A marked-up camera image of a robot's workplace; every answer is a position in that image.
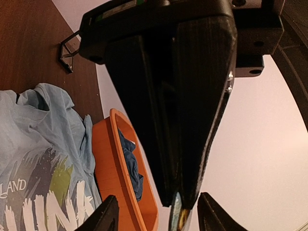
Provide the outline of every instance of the screw hole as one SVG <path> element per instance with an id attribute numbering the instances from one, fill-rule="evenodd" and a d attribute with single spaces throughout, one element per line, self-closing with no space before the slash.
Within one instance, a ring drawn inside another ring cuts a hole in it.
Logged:
<path id="1" fill-rule="evenodd" d="M 101 62 L 101 61 L 103 60 L 102 57 L 97 56 L 97 55 L 90 56 L 89 59 L 90 59 L 92 62 L 95 62 L 95 63 Z"/>
<path id="2" fill-rule="evenodd" d="M 254 46 L 255 46 L 255 47 L 263 47 L 263 46 L 264 46 L 264 42 L 262 42 L 262 41 L 256 41 L 256 42 L 254 42 Z"/>
<path id="3" fill-rule="evenodd" d="M 258 70 L 258 69 L 255 69 L 255 70 L 251 70 L 249 73 L 252 74 L 252 75 L 259 75 L 259 74 L 262 73 L 262 71 Z"/>
<path id="4" fill-rule="evenodd" d="M 241 6 L 244 6 L 246 4 L 246 0 L 233 0 L 232 4 L 235 7 L 241 7 Z"/>

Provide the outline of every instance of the white surface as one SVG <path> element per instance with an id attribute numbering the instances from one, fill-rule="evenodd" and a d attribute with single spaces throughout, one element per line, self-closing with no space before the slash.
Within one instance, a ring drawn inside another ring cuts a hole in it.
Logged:
<path id="1" fill-rule="evenodd" d="M 105 1 L 53 2 L 76 31 L 82 15 Z M 308 220 L 308 133 L 270 56 L 265 56 L 265 65 L 262 76 L 235 80 L 201 191 L 249 231 L 293 231 Z M 97 74 L 104 116 L 110 108 L 124 112 L 105 67 L 97 66 Z M 166 231 L 169 208 L 161 206 L 149 175 L 159 206 L 159 231 Z M 197 231 L 193 212 L 190 231 Z"/>

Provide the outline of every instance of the orange bin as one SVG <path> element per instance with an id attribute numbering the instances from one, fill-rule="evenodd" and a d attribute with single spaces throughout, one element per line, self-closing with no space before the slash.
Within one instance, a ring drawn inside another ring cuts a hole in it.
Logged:
<path id="1" fill-rule="evenodd" d="M 142 198 L 137 202 L 130 181 L 120 137 L 136 143 L 134 155 L 143 178 Z M 92 149 L 95 175 L 103 200 L 115 195 L 119 204 L 119 231 L 156 231 L 158 209 L 140 152 L 136 132 L 130 121 L 118 110 L 111 109 L 110 117 L 93 126 Z"/>

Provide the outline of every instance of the dark blue cloth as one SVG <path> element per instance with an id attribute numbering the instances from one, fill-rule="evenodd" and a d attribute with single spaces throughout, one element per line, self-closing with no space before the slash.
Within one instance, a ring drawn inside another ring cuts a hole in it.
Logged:
<path id="1" fill-rule="evenodd" d="M 129 172 L 131 184 L 136 195 L 137 201 L 141 200 L 142 190 L 143 190 L 143 175 L 138 173 L 138 163 L 136 160 L 133 151 L 136 148 L 136 145 L 131 141 L 127 140 L 122 132 L 118 129 L 120 135 L 120 141 L 126 161 L 126 166 Z"/>

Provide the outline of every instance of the wooden floor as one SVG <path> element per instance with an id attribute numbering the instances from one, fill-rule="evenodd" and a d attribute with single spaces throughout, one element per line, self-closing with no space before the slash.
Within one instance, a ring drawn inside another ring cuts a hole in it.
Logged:
<path id="1" fill-rule="evenodd" d="M 95 64 L 77 55 L 68 75 L 57 61 L 59 43 L 71 34 L 51 0 L 0 0 L 0 90 L 54 84 L 70 94 L 82 117 L 90 114 L 97 123 L 103 112 Z"/>

